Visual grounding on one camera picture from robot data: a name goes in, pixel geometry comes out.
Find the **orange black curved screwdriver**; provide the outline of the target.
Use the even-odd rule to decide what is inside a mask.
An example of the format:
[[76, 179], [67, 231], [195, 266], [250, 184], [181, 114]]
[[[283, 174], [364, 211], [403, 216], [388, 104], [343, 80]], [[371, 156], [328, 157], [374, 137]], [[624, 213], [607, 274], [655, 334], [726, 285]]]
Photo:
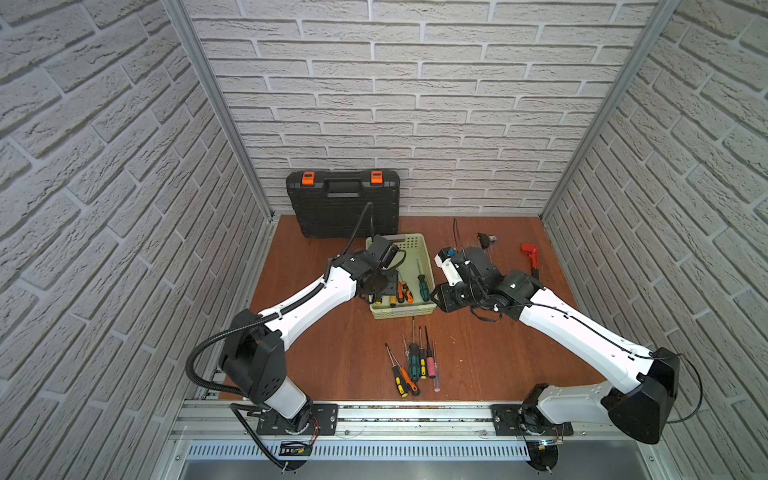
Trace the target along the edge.
[[411, 292], [411, 290], [410, 290], [410, 288], [409, 288], [409, 286], [408, 286], [408, 284], [406, 282], [402, 283], [402, 289], [403, 289], [403, 295], [404, 295], [405, 301], [408, 304], [413, 304], [414, 303], [414, 297], [413, 297], [413, 294], [412, 294], [412, 292]]

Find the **clear handled screwdriver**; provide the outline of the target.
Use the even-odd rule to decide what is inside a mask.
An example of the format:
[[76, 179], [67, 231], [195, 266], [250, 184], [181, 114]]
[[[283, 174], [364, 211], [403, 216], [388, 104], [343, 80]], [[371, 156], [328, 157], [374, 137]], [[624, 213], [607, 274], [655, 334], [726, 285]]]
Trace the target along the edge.
[[431, 351], [432, 351], [432, 355], [431, 355], [430, 358], [432, 359], [433, 370], [434, 370], [434, 372], [433, 372], [434, 375], [433, 375], [433, 378], [432, 378], [433, 379], [433, 390], [434, 390], [434, 392], [440, 392], [441, 391], [440, 371], [439, 371], [439, 366], [438, 366], [437, 359], [435, 357], [436, 342], [432, 342], [432, 350]]

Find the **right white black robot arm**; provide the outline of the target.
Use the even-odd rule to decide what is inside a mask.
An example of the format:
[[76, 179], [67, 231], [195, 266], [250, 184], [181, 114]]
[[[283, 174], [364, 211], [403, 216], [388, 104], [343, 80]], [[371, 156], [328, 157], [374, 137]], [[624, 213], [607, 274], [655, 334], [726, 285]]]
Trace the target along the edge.
[[446, 280], [431, 298], [443, 312], [467, 308], [485, 322], [507, 316], [547, 335], [603, 376], [590, 385], [536, 385], [518, 408], [521, 431], [542, 436], [573, 421], [610, 423], [641, 443], [660, 441], [678, 396], [682, 355], [651, 351], [599, 325], [537, 275], [502, 274], [480, 247], [443, 248], [434, 262]]

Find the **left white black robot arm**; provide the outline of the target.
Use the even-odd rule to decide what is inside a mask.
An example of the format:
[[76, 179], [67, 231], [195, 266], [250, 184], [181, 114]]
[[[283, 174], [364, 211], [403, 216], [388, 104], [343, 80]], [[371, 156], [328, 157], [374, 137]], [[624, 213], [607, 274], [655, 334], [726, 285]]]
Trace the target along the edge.
[[[397, 279], [393, 260], [405, 254], [393, 241], [373, 234], [364, 249], [346, 245], [329, 259], [322, 275], [281, 303], [255, 314], [238, 313], [231, 327], [195, 346], [185, 374], [195, 385], [244, 397], [266, 406], [300, 433], [310, 422], [312, 401], [287, 374], [285, 354], [295, 340], [336, 307], [354, 299], [382, 296]], [[205, 350], [221, 342], [219, 368], [232, 386], [209, 381], [195, 370]]]

